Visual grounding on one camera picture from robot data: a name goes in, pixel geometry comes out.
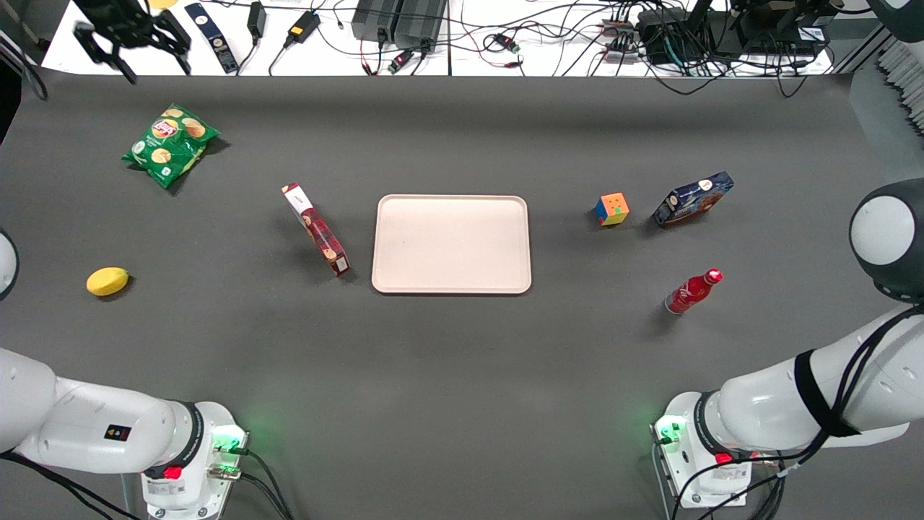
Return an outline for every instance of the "white tray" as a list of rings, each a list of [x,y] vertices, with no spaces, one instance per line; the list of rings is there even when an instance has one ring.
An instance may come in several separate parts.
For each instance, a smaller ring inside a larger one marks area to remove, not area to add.
[[[526,201],[507,195],[385,195],[372,286],[381,292],[520,294],[532,284]]]

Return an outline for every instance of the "gray table surface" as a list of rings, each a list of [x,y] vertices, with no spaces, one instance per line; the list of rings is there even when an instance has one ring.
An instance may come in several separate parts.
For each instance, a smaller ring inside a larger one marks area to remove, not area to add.
[[[883,179],[844,78],[784,100],[771,80],[684,98],[651,80],[45,75],[51,100],[26,96],[0,147],[0,223],[23,259],[0,345],[63,377],[224,403],[315,520],[657,520],[648,424],[674,395],[893,306],[846,239]],[[119,157],[171,102],[224,143],[167,192]],[[709,215],[650,224],[667,192],[721,170],[736,186]],[[293,180],[353,276],[334,279],[292,216]],[[632,213],[599,230],[588,211],[617,191]],[[378,294],[376,204],[396,192],[523,197],[532,288]],[[84,280],[110,265],[136,280],[100,302]],[[710,299],[665,319],[664,296],[712,266]],[[822,453],[778,518],[917,517],[920,439]],[[118,477],[66,473],[121,499]],[[241,485],[226,518],[271,515]],[[94,516],[2,464],[0,518]]]

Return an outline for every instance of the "red box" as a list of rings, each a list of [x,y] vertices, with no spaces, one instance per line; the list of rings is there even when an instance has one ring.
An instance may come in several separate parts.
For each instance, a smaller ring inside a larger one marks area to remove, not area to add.
[[[292,206],[292,211],[295,212],[301,226],[311,236],[314,245],[318,246],[318,251],[324,256],[327,265],[334,270],[334,274],[339,277],[346,273],[349,270],[349,260],[347,260],[343,246],[340,245],[334,232],[327,227],[318,210],[314,209],[314,205],[311,204],[311,200],[301,186],[298,186],[297,182],[283,186],[283,194]]]

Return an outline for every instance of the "bottle cap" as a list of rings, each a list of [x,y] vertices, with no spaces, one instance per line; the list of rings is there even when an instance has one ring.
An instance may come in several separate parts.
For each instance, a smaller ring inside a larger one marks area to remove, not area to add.
[[[722,271],[719,269],[710,269],[704,278],[706,279],[707,283],[715,285],[722,281]]]

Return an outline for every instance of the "green chip bag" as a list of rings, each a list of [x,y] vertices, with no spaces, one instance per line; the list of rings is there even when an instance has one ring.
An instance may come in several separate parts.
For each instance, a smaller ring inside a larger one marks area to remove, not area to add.
[[[205,144],[219,133],[186,108],[170,105],[122,160],[148,170],[166,188],[192,167]]]

